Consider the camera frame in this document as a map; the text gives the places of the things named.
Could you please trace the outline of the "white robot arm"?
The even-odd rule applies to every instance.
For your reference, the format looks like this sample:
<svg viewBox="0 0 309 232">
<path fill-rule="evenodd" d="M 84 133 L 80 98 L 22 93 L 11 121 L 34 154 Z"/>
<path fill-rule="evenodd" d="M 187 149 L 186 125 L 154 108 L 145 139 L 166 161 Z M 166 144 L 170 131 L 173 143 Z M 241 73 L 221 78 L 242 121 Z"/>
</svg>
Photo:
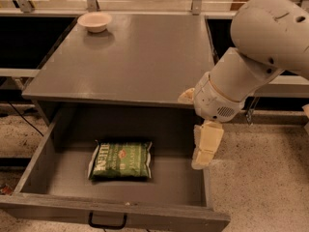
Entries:
<svg viewBox="0 0 309 232">
<path fill-rule="evenodd" d="M 223 124 L 245 100 L 284 71 L 309 79 L 309 15 L 289 0 L 249 0 L 233 16 L 233 46 L 205 72 L 195 87 L 179 96 L 204 119 L 194 127 L 191 166 L 211 163 L 224 133 Z"/>
</svg>

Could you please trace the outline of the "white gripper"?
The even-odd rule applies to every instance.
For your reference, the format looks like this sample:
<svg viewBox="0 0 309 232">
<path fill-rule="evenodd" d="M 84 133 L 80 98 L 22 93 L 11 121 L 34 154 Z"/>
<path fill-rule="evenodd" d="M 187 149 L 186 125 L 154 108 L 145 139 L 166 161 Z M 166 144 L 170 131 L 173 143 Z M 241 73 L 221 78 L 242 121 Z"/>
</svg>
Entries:
<svg viewBox="0 0 309 232">
<path fill-rule="evenodd" d="M 191 166 L 202 170 L 209 166 L 222 140 L 224 130 L 220 123 L 231 121 L 243 109 L 244 102 L 230 101 L 219 94 L 211 84 L 209 72 L 202 76 L 195 88 L 182 92 L 178 102 L 194 104 L 196 114 L 206 119 L 193 130 L 195 149 Z"/>
</svg>

